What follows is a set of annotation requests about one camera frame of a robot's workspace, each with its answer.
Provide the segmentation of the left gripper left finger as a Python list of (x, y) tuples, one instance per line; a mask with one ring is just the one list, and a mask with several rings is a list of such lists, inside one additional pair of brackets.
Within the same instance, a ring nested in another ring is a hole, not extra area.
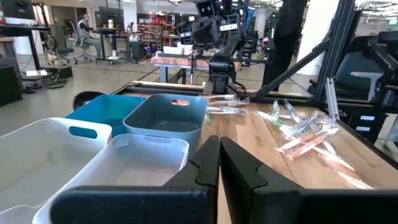
[(56, 197), (51, 224), (216, 224), (220, 139), (210, 136), (161, 187), (78, 186)]

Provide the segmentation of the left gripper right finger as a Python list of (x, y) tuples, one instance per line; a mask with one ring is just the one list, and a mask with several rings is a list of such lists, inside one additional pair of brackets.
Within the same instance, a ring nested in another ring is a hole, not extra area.
[(398, 224), (398, 190), (306, 189), (221, 138), (232, 224)]

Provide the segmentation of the green toothbrushes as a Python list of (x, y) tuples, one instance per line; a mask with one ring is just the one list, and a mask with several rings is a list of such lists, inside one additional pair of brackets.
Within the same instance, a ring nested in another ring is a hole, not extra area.
[(247, 109), (235, 108), (235, 107), (225, 107), (225, 106), (208, 106), (206, 108), (206, 113), (208, 114), (238, 114), (245, 116), (248, 114)]

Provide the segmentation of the shelf with red bins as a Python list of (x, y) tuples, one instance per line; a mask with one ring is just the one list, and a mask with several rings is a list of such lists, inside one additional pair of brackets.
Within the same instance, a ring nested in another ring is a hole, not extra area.
[(142, 33), (144, 46), (151, 52), (162, 51), (164, 46), (173, 46), (175, 16), (151, 11), (137, 15), (137, 31)]

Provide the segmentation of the black computer tower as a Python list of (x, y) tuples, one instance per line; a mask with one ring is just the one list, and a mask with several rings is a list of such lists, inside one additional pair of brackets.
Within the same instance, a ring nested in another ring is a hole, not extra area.
[(140, 60), (145, 57), (144, 43), (143, 41), (130, 42), (129, 43), (129, 58), (130, 60)]

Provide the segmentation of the grey-blue plastic bin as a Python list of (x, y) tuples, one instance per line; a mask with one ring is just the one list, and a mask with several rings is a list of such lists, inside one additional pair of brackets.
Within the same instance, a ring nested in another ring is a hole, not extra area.
[(207, 100), (199, 96), (156, 94), (123, 119), (131, 134), (182, 139), (189, 144), (188, 158), (197, 150)]

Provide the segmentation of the black desk monitor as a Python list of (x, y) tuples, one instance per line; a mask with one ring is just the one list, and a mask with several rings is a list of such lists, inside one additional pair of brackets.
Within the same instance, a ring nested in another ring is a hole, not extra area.
[(124, 11), (122, 9), (116, 9), (111, 7), (99, 7), (99, 23), (100, 27), (109, 27), (109, 20), (112, 20), (114, 28), (122, 29), (124, 27)]

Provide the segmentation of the person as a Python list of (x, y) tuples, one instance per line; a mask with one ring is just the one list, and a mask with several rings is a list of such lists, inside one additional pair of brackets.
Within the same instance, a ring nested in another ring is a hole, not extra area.
[(96, 57), (102, 57), (102, 46), (101, 43), (92, 38), (90, 35), (90, 27), (88, 25), (89, 15), (85, 13), (82, 15), (81, 19), (77, 23), (77, 36), (80, 41), (80, 46), (84, 47), (85, 45), (92, 45), (96, 49)]

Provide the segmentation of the teal plastic bin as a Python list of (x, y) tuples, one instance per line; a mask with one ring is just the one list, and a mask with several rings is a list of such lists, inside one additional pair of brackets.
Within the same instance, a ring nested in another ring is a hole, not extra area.
[(126, 133), (123, 119), (146, 99), (141, 96), (102, 94), (66, 115), (68, 119), (107, 124), (112, 127), (112, 137)]

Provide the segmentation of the grey office chair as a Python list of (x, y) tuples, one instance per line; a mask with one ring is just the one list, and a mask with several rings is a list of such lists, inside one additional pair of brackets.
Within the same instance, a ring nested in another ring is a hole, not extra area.
[(74, 25), (73, 21), (69, 21), (69, 23), (70, 23), (70, 25), (71, 25), (71, 27), (72, 27), (72, 29), (73, 29), (73, 34), (72, 34), (72, 37), (69, 38), (69, 41), (70, 41), (70, 43), (71, 43), (71, 45), (72, 45), (73, 47), (81, 48), (82, 51), (83, 51), (83, 53), (82, 53), (81, 55), (75, 56), (75, 57), (73, 58), (73, 60), (74, 60), (74, 62), (75, 62), (75, 65), (78, 64), (78, 60), (79, 60), (80, 58), (82, 58), (85, 62), (92, 62), (92, 61), (93, 61), (93, 58), (94, 58), (95, 56), (94, 56), (94, 55), (87, 54), (87, 52), (86, 52), (86, 51), (91, 47), (91, 45), (90, 45), (90, 44), (85, 44), (85, 43), (83, 43), (83, 42), (80, 40), (79, 36), (78, 36), (78, 32), (77, 32), (77, 29), (75, 28), (75, 25)]

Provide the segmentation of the grey metal stand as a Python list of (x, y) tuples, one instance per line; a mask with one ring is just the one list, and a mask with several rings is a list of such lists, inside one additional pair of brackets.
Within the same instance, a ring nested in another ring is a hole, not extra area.
[(371, 102), (375, 96), (376, 91), (376, 83), (379, 78), (383, 76), (382, 73), (375, 73), (375, 72), (351, 72), (351, 76), (354, 77), (361, 77), (361, 78), (368, 78), (371, 81), (368, 93), (368, 102)]

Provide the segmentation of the white plastic bin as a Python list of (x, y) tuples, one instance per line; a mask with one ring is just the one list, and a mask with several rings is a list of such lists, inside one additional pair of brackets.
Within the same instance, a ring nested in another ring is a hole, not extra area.
[(108, 143), (111, 126), (66, 118), (35, 121), (0, 137), (0, 212), (50, 200)]

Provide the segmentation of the black table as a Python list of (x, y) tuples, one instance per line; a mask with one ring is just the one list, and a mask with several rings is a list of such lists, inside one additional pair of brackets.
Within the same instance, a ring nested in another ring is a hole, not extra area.
[(50, 32), (50, 27), (45, 26), (25, 26), (17, 24), (4, 24), (0, 25), (0, 37), (28, 37), (30, 49), (32, 52), (32, 58), (34, 59), (34, 65), (36, 70), (41, 70), (37, 50), (35, 48), (35, 40), (32, 31), (36, 30), (39, 32)]

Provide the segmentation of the black cabinet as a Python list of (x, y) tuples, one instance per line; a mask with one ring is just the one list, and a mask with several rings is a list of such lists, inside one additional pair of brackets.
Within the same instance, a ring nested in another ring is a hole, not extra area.
[(0, 106), (22, 100), (22, 81), (14, 57), (0, 58)]

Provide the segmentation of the silver metal bracket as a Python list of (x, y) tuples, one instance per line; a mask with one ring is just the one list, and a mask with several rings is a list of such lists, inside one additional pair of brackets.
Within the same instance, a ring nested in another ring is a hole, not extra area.
[(339, 120), (340, 114), (338, 109), (338, 102), (336, 98), (335, 85), (332, 78), (327, 78), (325, 83), (326, 102), (328, 105), (329, 116), (333, 119)]

